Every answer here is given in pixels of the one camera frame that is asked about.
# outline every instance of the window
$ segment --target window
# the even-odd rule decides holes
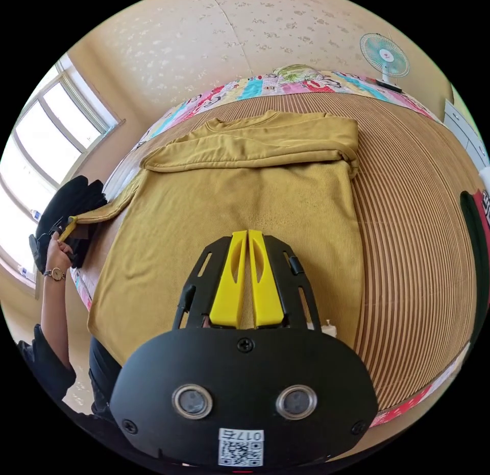
[[[22,109],[0,159],[0,257],[31,281],[29,235],[58,188],[116,125],[67,55]]]

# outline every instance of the sweater sleeve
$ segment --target sweater sleeve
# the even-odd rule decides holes
[[[20,341],[17,347],[41,386],[55,402],[61,402],[77,375],[71,365],[68,369],[58,359],[44,338],[41,326],[34,327],[31,344]]]

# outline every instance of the patterned wallpaper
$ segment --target patterned wallpaper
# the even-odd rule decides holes
[[[411,71],[399,85],[439,114],[446,77],[406,36],[347,0],[144,0],[82,41],[151,123],[186,98],[287,64],[379,76],[359,49],[366,32],[405,50]]]

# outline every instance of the hand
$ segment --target hand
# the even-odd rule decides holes
[[[55,231],[51,237],[50,244],[47,248],[46,270],[51,271],[57,267],[61,272],[66,273],[71,266],[71,261],[66,254],[73,254],[73,251],[69,245],[60,242],[58,240],[59,237],[60,234],[57,231]]]

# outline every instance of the camera lens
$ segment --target camera lens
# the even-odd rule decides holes
[[[286,388],[277,398],[276,409],[285,419],[301,420],[316,408],[315,392],[305,385]]]
[[[209,392],[199,385],[183,385],[172,396],[174,409],[187,419],[202,419],[212,409]]]

